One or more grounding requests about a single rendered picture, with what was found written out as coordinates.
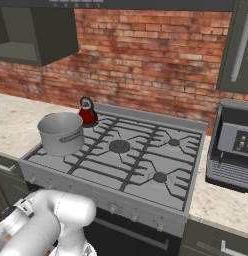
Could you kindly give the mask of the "grey gas stove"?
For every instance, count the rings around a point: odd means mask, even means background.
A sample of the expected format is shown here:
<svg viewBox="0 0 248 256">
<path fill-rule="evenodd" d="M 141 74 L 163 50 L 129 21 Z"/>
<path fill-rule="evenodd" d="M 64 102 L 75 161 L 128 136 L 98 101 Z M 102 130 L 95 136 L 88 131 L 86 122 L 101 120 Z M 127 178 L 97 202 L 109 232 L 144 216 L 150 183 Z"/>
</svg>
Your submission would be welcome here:
<svg viewBox="0 0 248 256">
<path fill-rule="evenodd" d="M 37 145 L 20 159 L 27 182 L 92 198 L 98 208 L 181 237 L 188 219 L 207 124 L 97 104 L 98 124 L 66 157 Z"/>
</svg>

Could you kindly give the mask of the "grey metal pot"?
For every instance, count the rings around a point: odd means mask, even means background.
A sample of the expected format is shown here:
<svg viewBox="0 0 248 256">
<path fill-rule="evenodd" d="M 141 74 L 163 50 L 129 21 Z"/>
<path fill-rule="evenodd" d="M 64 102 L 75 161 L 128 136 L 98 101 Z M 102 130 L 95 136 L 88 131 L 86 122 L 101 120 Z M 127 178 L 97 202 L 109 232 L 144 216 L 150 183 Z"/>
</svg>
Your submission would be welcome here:
<svg viewBox="0 0 248 256">
<path fill-rule="evenodd" d="M 37 125 L 47 154 L 64 157 L 79 151 L 84 145 L 82 118 L 71 112 L 50 113 Z"/>
</svg>

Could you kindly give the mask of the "dark green open wall cabinet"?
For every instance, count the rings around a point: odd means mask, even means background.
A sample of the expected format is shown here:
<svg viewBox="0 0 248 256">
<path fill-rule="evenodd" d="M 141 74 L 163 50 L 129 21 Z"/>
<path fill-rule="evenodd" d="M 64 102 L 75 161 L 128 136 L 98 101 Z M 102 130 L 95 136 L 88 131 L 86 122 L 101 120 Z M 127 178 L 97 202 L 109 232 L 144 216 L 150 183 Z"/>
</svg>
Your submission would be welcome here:
<svg viewBox="0 0 248 256">
<path fill-rule="evenodd" d="M 45 66 L 78 50 L 73 9 L 0 7 L 0 61 Z"/>
</svg>

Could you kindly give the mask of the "dark range hood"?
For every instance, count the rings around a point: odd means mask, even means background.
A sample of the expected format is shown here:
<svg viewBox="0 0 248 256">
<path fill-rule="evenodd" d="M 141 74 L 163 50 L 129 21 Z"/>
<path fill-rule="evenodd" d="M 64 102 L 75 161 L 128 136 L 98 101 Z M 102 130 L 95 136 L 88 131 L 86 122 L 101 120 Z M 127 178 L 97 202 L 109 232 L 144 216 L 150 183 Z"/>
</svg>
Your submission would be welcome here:
<svg viewBox="0 0 248 256">
<path fill-rule="evenodd" d="M 0 7 L 230 12 L 234 0 L 0 0 Z"/>
</svg>

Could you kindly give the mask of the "black oven door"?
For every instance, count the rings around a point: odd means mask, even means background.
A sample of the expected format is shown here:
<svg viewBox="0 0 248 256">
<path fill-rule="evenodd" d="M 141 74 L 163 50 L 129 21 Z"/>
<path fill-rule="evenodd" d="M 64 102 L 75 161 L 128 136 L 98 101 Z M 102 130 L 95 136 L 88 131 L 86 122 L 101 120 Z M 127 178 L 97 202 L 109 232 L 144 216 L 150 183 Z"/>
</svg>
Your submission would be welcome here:
<svg viewBox="0 0 248 256">
<path fill-rule="evenodd" d="M 148 238 L 165 243 L 168 239 L 168 250 L 164 251 L 150 244 L 139 241 L 130 236 L 116 232 L 93 221 L 84 228 L 85 236 L 94 246 L 98 256 L 178 256 L 181 238 L 159 232 L 155 228 L 139 222 L 111 214 L 106 210 L 98 209 L 96 217 L 109 223 L 126 228 Z"/>
</svg>

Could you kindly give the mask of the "dark green base drawer front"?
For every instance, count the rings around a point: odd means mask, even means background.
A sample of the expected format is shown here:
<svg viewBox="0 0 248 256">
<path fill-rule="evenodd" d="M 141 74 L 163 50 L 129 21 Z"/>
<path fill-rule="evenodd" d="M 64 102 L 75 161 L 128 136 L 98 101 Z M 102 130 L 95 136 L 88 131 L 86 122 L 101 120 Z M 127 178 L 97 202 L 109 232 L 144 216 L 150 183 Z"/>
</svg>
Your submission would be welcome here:
<svg viewBox="0 0 248 256">
<path fill-rule="evenodd" d="M 18 160 L 6 154 L 0 154 L 0 164 L 6 167 L 15 165 L 12 172 L 0 170 L 0 213 L 12 206 L 27 192 L 28 187 L 23 177 Z"/>
<path fill-rule="evenodd" d="M 248 238 L 189 219 L 179 256 L 228 256 L 221 252 L 221 241 L 227 247 L 248 255 Z"/>
</svg>

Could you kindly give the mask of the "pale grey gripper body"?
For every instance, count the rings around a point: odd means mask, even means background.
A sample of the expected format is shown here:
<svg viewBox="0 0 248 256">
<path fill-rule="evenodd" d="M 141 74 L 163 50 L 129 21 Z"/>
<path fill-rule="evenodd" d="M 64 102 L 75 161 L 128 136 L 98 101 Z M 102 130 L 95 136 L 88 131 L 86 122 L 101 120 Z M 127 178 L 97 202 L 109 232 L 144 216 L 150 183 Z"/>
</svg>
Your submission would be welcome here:
<svg viewBox="0 0 248 256">
<path fill-rule="evenodd" d="M 0 222 L 0 240 L 8 242 L 16 233 L 16 223 L 14 221 Z"/>
</svg>

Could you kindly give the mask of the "grey coffee machine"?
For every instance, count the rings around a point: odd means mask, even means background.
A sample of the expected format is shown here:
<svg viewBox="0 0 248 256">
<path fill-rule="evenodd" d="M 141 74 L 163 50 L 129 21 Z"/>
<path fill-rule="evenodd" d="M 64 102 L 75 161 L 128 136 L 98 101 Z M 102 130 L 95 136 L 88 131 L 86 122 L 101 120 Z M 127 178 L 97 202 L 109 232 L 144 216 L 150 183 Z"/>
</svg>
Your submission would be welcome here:
<svg viewBox="0 0 248 256">
<path fill-rule="evenodd" d="M 220 100 L 205 180 L 248 193 L 248 102 Z"/>
</svg>

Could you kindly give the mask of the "dark green wall cabinet door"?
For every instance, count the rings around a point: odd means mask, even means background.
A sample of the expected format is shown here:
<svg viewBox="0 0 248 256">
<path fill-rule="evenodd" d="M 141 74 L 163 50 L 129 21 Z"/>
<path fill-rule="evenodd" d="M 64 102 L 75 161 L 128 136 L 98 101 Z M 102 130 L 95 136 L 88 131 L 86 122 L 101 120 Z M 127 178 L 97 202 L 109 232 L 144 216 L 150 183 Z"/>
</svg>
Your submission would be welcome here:
<svg viewBox="0 0 248 256">
<path fill-rule="evenodd" d="M 219 70 L 216 89 L 248 94 L 248 41 L 236 82 L 231 82 L 231 73 L 239 47 L 244 22 L 248 12 L 248 0 L 235 0 Z"/>
</svg>

